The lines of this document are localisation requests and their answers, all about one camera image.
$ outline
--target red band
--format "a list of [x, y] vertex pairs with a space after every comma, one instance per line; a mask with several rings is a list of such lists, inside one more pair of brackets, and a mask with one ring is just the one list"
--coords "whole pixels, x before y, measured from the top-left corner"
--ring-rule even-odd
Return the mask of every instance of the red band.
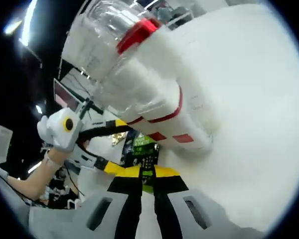
[[160, 141], [160, 140], [164, 140], [167, 139], [164, 135], [162, 135], [160, 132], [156, 132], [156, 133], [151, 133], [148, 134], [148, 136], [152, 139], [154, 139], [155, 141]]
[[166, 116], [158, 118], [158, 119], [151, 119], [151, 120], [149, 120], [149, 122], [150, 123], [158, 123], [158, 122], [163, 122], [163, 121], [166, 121], [166, 120], [170, 120], [171, 118], [174, 118], [174, 117], [178, 116], [182, 106], [183, 106], [183, 92], [181, 90], [181, 87], [179, 86], [179, 103], [178, 103], [177, 109], [169, 115], [166, 115]]
[[153, 32], [157, 30], [157, 26], [155, 25], [155, 21], [151, 21], [143, 18], [139, 22], [135, 23], [133, 27], [131, 27], [123, 39], [117, 45], [117, 50], [119, 54], [122, 54], [126, 51], [130, 46], [135, 43], [141, 44], [145, 41]]
[[132, 121], [132, 122], [129, 122], [129, 123], [127, 123], [127, 124], [128, 124], [128, 125], [135, 124], [135, 123], [140, 122], [142, 119], [144, 119], [144, 118], [141, 116], [141, 117], [137, 118], [136, 120], [134, 120], [134, 121]]

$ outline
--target white panel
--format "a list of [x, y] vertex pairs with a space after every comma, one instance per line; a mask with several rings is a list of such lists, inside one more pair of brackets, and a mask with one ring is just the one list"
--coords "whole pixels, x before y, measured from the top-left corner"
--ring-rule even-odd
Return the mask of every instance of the white panel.
[[0, 125], [0, 163], [6, 162], [12, 130]]
[[[107, 136], [96, 137], [90, 141], [86, 150], [119, 164], [121, 161], [124, 143], [125, 140], [122, 140], [112, 147], [112, 138]], [[99, 190], [106, 191], [113, 178], [113, 175], [107, 174], [99, 169], [81, 167], [81, 172], [78, 176], [78, 185], [80, 191], [85, 195], [85, 197], [80, 195], [82, 201], [88, 199]]]

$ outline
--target screen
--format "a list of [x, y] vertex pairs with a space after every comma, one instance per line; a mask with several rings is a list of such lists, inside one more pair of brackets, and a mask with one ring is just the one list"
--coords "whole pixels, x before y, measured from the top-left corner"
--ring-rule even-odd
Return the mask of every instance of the screen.
[[81, 102], [56, 79], [54, 79], [54, 100], [63, 108], [69, 107], [74, 112], [81, 104]]

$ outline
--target human hand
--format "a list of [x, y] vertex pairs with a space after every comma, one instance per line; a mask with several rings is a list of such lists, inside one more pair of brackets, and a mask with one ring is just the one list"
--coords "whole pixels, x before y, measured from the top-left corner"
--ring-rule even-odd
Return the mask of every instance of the human hand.
[[43, 116], [37, 124], [39, 136], [47, 143], [63, 152], [71, 152], [74, 148], [82, 122], [69, 108], [63, 108], [49, 118]]

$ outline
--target yellow circle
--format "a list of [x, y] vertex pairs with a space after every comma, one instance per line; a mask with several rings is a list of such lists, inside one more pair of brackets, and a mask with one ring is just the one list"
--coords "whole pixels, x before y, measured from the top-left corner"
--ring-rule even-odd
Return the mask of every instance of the yellow circle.
[[65, 120], [63, 121], [63, 127], [64, 127], [65, 131], [67, 131], [67, 132], [71, 132], [72, 129], [73, 129], [73, 127], [72, 127], [72, 129], [68, 129], [68, 128], [67, 128], [67, 126], [66, 126], [66, 122], [67, 122], [67, 120], [72, 120], [72, 119], [71, 119], [70, 117], [65, 118]]

